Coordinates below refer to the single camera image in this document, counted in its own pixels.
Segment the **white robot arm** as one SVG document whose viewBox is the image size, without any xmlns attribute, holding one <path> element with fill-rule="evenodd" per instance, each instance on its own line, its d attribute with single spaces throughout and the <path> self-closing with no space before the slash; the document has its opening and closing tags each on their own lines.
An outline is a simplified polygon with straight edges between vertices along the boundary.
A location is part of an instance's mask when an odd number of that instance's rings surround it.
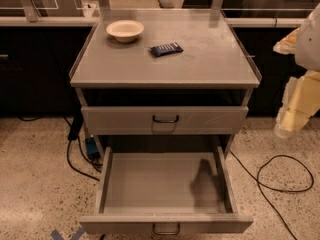
<svg viewBox="0 0 320 240">
<path fill-rule="evenodd" d="M 289 78 L 276 117 L 274 133 L 289 138 L 320 110 L 320 4 L 300 27 L 277 42 L 273 50 L 293 54 L 295 63 L 306 70 L 300 78 Z"/>
</svg>

